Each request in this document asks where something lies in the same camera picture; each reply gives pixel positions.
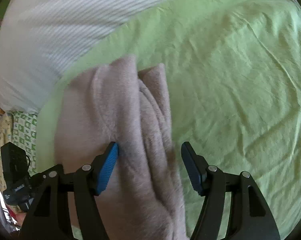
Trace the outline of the person's left hand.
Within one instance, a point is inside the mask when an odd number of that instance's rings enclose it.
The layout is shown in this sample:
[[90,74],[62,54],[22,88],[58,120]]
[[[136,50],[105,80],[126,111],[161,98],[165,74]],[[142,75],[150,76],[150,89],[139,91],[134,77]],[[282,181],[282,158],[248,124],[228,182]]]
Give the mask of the person's left hand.
[[26,218],[26,215],[27,215],[27,213],[25,213],[25,212],[19,212],[19,213],[17,213],[17,214],[15,215],[16,221],[17,221],[17,223],[19,224],[19,226],[22,226],[23,221],[24,221],[25,218]]

